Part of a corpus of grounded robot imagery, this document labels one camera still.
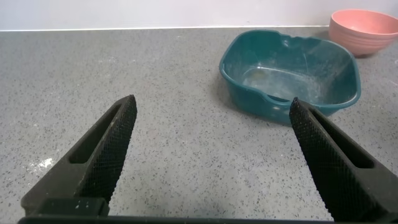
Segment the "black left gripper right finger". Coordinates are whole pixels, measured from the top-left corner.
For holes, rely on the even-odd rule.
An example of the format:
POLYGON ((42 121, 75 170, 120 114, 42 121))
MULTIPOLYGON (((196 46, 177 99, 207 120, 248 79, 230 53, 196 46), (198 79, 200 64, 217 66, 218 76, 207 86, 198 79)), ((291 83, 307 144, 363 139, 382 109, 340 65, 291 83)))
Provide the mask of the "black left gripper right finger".
POLYGON ((307 102, 294 98, 289 118, 334 221, 397 221, 395 174, 307 102))

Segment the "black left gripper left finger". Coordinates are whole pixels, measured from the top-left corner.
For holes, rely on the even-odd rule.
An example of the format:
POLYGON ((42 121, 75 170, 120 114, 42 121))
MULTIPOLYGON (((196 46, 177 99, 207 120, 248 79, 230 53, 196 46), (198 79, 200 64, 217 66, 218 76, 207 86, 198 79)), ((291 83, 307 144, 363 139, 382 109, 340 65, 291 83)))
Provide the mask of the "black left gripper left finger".
POLYGON ((32 215, 49 198, 110 201, 124 166, 137 117, 134 95, 116 101, 75 145, 23 196, 32 215))

